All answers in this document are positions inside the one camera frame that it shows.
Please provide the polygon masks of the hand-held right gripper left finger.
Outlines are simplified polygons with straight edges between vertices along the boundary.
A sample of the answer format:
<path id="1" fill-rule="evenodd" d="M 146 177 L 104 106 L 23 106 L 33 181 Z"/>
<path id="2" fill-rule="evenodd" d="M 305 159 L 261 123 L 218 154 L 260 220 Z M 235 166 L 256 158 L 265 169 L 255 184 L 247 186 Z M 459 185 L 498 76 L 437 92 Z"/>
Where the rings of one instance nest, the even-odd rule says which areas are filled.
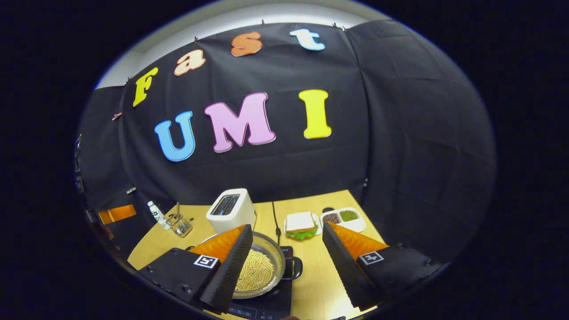
<path id="1" fill-rule="evenodd" d="M 139 273 L 194 308 L 226 313 L 252 240 L 252 227 L 244 224 L 190 250 L 171 248 L 140 268 Z"/>

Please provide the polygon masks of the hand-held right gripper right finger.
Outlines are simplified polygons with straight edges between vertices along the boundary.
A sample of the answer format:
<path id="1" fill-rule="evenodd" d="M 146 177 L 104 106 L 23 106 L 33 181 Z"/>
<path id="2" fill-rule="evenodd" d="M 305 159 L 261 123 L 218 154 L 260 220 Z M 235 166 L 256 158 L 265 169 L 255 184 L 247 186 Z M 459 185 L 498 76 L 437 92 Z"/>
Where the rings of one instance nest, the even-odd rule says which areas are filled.
<path id="1" fill-rule="evenodd" d="M 350 303 L 361 311 L 403 300 L 445 269 L 405 244 L 389 246 L 339 224 L 326 222 L 322 239 Z"/>

